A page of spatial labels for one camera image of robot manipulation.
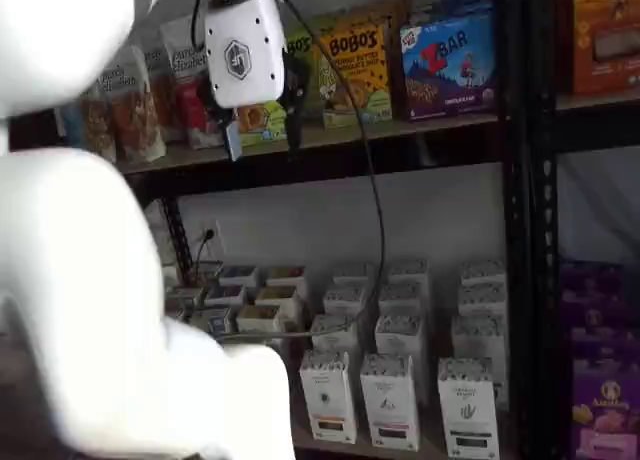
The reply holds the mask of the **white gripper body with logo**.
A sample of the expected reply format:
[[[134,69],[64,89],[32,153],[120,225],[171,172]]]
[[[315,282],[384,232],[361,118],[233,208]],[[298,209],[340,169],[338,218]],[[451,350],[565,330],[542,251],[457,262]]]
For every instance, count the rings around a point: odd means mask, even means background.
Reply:
[[[262,104],[282,95],[286,46],[276,0],[211,3],[204,33],[212,93],[220,107]]]

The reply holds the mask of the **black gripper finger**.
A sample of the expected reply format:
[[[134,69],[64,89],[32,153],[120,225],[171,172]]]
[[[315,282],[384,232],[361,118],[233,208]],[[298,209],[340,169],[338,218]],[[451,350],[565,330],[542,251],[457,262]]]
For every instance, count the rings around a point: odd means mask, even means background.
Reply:
[[[217,107],[214,117],[229,158],[235,162],[243,154],[235,111],[233,109]]]
[[[302,112],[308,95],[310,68],[292,54],[284,54],[284,90],[282,108],[285,111],[285,130],[290,150],[299,150],[302,138]]]

